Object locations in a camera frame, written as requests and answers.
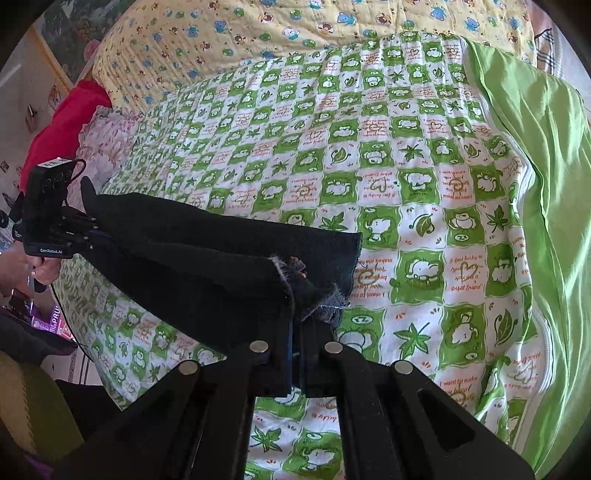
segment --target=lime green fabric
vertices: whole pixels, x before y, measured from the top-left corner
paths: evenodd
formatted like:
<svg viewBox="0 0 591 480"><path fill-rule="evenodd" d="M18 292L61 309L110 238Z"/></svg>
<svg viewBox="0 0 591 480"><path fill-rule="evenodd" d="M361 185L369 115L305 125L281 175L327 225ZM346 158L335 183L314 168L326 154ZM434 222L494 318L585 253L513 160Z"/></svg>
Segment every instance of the lime green fabric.
<svg viewBox="0 0 591 480"><path fill-rule="evenodd" d="M36 365L21 364L29 426L39 460L53 465L84 443L56 383Z"/></svg>
<svg viewBox="0 0 591 480"><path fill-rule="evenodd" d="M522 222L534 298L552 329L555 371L522 455L542 478L591 408L591 135L575 89L499 50L469 44L497 126L536 170Z"/></svg>

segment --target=black cable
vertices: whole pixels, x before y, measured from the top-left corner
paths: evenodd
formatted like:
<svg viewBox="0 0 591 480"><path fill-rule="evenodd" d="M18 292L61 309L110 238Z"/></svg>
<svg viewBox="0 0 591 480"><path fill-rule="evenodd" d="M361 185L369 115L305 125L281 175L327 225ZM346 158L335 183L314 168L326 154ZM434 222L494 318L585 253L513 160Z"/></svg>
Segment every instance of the black cable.
<svg viewBox="0 0 591 480"><path fill-rule="evenodd" d="M64 321L66 322L66 325L68 326L68 328L70 329L70 333L72 334L72 336L74 337L74 341L77 343L78 347L80 348L80 350L82 350L82 353L84 354L84 356L91 361L92 363L94 363L94 360L90 357L90 355L88 353L86 353L86 349L85 346L86 345L82 345L78 339L76 338L76 336L74 335L74 330L72 330L72 327L70 326L70 324L68 323L68 319L66 318L66 312L64 311L64 307L61 306L61 302L60 299L57 296L56 293L56 288L53 286L53 283L50 284L51 287L51 292L53 293L53 298L55 298L56 302L57 302L57 306L59 306L61 314L64 316Z"/></svg>
<svg viewBox="0 0 591 480"><path fill-rule="evenodd" d="M83 163L83 164L84 164L84 166L82 167L82 170L80 170L80 171L79 171L79 172L78 172L76 175L74 175L74 176L73 176L73 177L70 179L70 181L68 182L68 185L66 185L66 187L69 187L69 186L70 186L70 185L71 185L71 184L74 182L74 180L76 180L76 179L77 179L77 178L78 178L80 175L82 175L82 174L84 173L84 171L86 170L86 160L84 160L84 159L82 159L82 158L77 158L77 159L75 159L74 161L76 162L76 164L78 164L78 163Z"/></svg>

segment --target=dark fabric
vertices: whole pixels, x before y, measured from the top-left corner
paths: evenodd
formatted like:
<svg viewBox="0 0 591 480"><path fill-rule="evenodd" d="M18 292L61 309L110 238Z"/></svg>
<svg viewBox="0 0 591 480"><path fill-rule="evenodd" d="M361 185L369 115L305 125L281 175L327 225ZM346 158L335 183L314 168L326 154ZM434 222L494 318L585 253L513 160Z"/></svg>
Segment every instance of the dark fabric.
<svg viewBox="0 0 591 480"><path fill-rule="evenodd" d="M360 234L215 215L138 193L96 195L88 179L81 187L87 213L112 237L93 238L97 247L82 255L195 340L227 353L282 314L339 324Z"/></svg>
<svg viewBox="0 0 591 480"><path fill-rule="evenodd" d="M40 470L27 460L28 458L0 419L0 478L2 480L45 479Z"/></svg>
<svg viewBox="0 0 591 480"><path fill-rule="evenodd" d="M85 441L121 412L102 385L78 385L63 380L56 380L56 384Z"/></svg>
<svg viewBox="0 0 591 480"><path fill-rule="evenodd" d="M71 355L76 348L74 342L26 325L0 307L0 351L15 362L41 365L47 355Z"/></svg>

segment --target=red pillow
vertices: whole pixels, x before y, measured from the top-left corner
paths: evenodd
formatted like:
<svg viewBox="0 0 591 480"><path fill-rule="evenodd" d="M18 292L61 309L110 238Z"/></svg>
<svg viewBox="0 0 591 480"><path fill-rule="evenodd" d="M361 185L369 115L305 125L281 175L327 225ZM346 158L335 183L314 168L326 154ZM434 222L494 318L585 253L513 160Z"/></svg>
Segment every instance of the red pillow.
<svg viewBox="0 0 591 480"><path fill-rule="evenodd" d="M51 123L33 139L22 166L21 191L26 190L29 172L35 165L57 157L76 158L78 135L99 105L112 107L106 90L96 82L81 80L57 108Z"/></svg>

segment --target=yellow blanket with cartoon bears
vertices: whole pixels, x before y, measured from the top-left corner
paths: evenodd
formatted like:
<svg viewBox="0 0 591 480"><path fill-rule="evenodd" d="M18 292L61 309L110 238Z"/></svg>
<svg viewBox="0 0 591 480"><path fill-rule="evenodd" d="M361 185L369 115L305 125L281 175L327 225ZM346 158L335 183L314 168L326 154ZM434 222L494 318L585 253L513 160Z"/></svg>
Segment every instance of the yellow blanket with cartoon bears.
<svg viewBox="0 0 591 480"><path fill-rule="evenodd" d="M524 0L138 0L97 52L114 106L147 111L168 92L263 57L402 30L450 31L531 63Z"/></svg>

